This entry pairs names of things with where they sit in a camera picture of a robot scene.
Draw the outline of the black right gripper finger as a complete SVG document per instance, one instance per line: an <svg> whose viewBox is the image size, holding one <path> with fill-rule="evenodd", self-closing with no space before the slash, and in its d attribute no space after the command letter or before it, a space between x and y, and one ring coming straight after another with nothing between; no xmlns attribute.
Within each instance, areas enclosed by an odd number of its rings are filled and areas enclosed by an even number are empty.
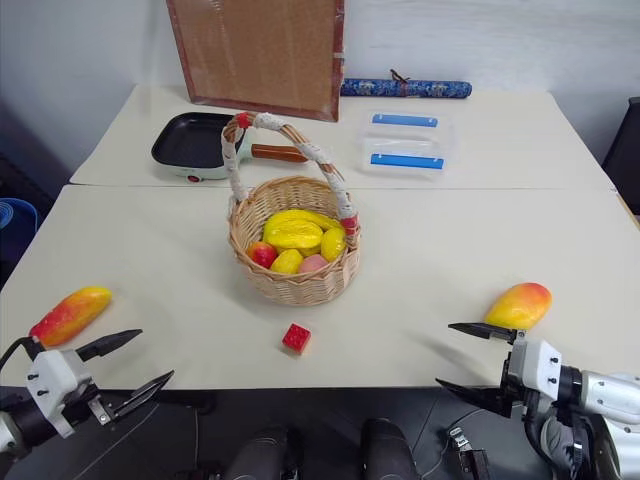
<svg viewBox="0 0 640 480"><path fill-rule="evenodd" d="M466 387L442 379L436 381L461 400L505 418L510 418L513 396L500 387Z"/></svg>
<svg viewBox="0 0 640 480"><path fill-rule="evenodd" d="M494 326L486 323L451 323L448 325L450 329L461 333L471 335L482 339L490 339L492 337L502 339L507 343L513 343L518 337L516 329L508 329L504 327Z"/></svg>

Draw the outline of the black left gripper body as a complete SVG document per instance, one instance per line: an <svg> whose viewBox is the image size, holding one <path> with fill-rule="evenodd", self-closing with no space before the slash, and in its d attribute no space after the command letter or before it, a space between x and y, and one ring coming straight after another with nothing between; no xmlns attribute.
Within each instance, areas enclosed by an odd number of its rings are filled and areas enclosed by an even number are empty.
<svg viewBox="0 0 640 480"><path fill-rule="evenodd" d="M104 357L110 353L107 349L76 349L75 352L83 364L93 358ZM93 415L102 426L115 423L118 420L113 405L106 401L93 378L90 378L89 383L83 387L81 394L75 400L74 411L77 417L84 415L84 419Z"/></svg>

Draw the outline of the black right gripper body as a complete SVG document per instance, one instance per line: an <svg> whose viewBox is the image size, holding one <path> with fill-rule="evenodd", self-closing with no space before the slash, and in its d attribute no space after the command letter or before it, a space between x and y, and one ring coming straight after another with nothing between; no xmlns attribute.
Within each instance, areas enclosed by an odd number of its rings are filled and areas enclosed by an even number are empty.
<svg viewBox="0 0 640 480"><path fill-rule="evenodd" d="M514 405L525 396L523 371L527 347L526 331L514 330L512 350L503 364L501 389L503 391L503 407L501 415L510 418Z"/></svg>

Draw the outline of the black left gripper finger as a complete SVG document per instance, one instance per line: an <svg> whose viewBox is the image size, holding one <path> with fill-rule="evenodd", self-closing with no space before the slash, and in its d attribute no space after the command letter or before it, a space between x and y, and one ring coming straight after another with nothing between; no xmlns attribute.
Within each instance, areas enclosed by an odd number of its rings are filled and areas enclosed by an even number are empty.
<svg viewBox="0 0 640 480"><path fill-rule="evenodd" d="M100 337L76 350L79 358L86 362L95 357L104 357L121 348L143 332L142 329L129 329Z"/></svg>
<svg viewBox="0 0 640 480"><path fill-rule="evenodd" d="M123 403L110 408L112 418L124 418L152 399L173 377L175 371L162 374L135 390Z"/></svg>

